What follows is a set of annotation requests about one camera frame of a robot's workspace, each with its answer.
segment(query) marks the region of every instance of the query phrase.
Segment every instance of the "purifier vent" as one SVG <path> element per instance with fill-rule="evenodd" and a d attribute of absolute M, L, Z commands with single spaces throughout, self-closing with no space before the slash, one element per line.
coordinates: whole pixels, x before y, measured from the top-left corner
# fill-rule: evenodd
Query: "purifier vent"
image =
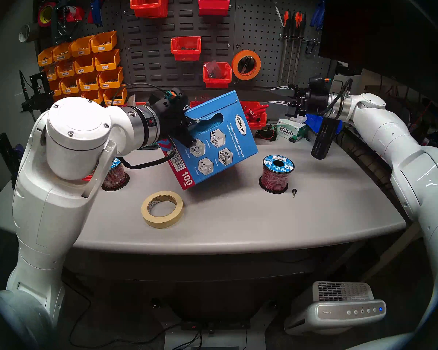
<path fill-rule="evenodd" d="M 371 300 L 368 288 L 361 282 L 320 282 L 320 301 L 363 301 Z"/>

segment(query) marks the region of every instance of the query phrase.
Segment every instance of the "microfiber shop towel box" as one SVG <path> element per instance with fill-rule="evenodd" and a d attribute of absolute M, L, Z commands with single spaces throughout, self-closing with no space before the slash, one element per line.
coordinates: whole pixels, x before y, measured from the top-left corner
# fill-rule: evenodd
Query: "microfiber shop towel box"
<path fill-rule="evenodd" d="M 187 148 L 173 139 L 177 154 L 169 160 L 183 190 L 258 153 L 235 91 L 195 106 L 185 115 L 199 121 L 188 128 L 196 144 Z M 169 155 L 168 139 L 159 141 L 159 146 Z"/>

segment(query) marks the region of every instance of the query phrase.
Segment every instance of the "tape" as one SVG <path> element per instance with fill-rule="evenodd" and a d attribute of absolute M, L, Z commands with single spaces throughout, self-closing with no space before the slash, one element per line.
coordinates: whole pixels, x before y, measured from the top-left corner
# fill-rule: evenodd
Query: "tape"
<path fill-rule="evenodd" d="M 163 216 L 153 216 L 150 211 L 159 202 L 172 202 L 175 204 L 175 209 L 172 213 Z M 183 214 L 182 198 L 175 192 L 162 191 L 150 195 L 146 198 L 141 206 L 141 213 L 147 224 L 154 228 L 166 228 L 176 223 Z"/>
<path fill-rule="evenodd" d="M 244 57 L 247 57 L 247 56 L 250 56 L 255 60 L 255 65 L 253 66 L 253 68 L 249 72 L 241 73 L 241 71 L 239 70 L 240 60 L 243 59 Z M 258 56 L 258 54 L 254 51 L 243 50 L 243 51 L 240 51 L 237 55 L 235 55 L 233 57 L 232 70 L 233 70 L 234 75 L 240 80 L 253 79 L 256 75 L 258 75 L 258 73 L 260 72 L 260 69 L 261 69 L 261 59 Z"/>

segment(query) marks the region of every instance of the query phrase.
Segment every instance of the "pegboard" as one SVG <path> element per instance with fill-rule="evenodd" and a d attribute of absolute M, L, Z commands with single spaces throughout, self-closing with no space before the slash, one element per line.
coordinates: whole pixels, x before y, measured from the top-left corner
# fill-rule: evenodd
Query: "pegboard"
<path fill-rule="evenodd" d="M 278 0 L 283 15 L 286 10 L 305 11 L 306 40 L 320 41 L 321 31 L 310 27 L 310 20 L 317 0 Z M 117 31 L 117 48 L 120 49 L 120 65 L 123 66 L 125 83 L 153 83 L 164 87 L 179 86 L 185 90 L 205 89 L 203 62 L 212 60 L 232 62 L 241 50 L 255 51 L 261 58 L 260 73 L 252 80 L 239 81 L 233 76 L 229 89 L 269 90 L 276 87 L 281 63 L 283 41 L 279 33 L 282 27 L 271 0 L 230 0 L 229 14 L 198 16 L 197 0 L 169 0 L 166 18 L 137 18 L 130 9 L 130 0 L 106 0 L 102 7 L 103 26 L 87 23 L 89 10 L 73 35 L 74 38 Z M 175 61 L 170 52 L 170 39 L 178 36 L 201 36 L 202 53 L 199 61 Z M 292 83 L 297 49 L 300 41 L 288 40 L 283 72 L 283 84 L 287 72 Z M 318 56 L 319 44 L 310 55 L 305 54 L 306 42 L 301 43 L 300 58 L 295 84 L 306 85 L 314 75 L 332 77 L 331 60 Z M 150 91 L 150 88 L 130 88 L 130 91 Z"/>

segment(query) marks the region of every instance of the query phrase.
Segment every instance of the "barcode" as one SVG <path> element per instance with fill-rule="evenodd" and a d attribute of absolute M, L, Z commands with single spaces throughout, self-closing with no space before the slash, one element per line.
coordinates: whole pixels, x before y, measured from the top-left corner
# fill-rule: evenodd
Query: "barcode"
<path fill-rule="evenodd" d="M 180 157 L 180 155 L 177 153 L 175 153 L 174 157 L 170 160 L 170 162 L 174 165 L 175 170 L 177 172 L 181 171 L 182 169 L 185 169 L 186 166 L 183 163 L 182 158 Z"/>

